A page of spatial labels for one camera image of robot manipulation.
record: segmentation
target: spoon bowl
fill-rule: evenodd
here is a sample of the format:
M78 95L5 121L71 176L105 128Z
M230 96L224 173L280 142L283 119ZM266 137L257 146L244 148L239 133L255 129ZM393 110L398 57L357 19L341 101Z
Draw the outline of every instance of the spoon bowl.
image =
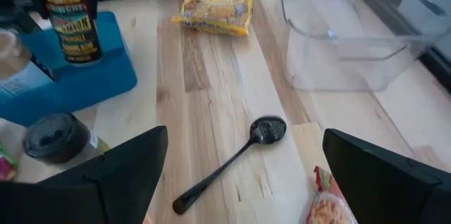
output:
M255 120L250 127L250 136L246 145L241 148L232 158L224 163L220 168L213 172L201 182L186 191L178 197L173 203L172 208L177 214L184 214L205 189L242 153L244 153L253 144L273 144L283 138L287 131L287 124L278 116L263 116Z

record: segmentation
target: butcher block table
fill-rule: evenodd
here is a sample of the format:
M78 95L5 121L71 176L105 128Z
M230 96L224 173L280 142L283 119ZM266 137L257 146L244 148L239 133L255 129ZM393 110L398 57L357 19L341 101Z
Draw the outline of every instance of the butcher block table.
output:
M283 77L288 26L280 0L254 0L248 37L180 28L171 16L182 2L100 3L99 10L116 14L138 84L75 113L112 147L168 127L166 162L149 207L154 223L299 223L314 166L328 168L321 140L330 127L451 171L451 99L420 62L383 92L302 92ZM285 139L251 147L177 216L173 200L225 163L247 141L252 121L268 114L286 119ZM1 123L1 141L20 160L19 181L57 172L23 154L24 128Z

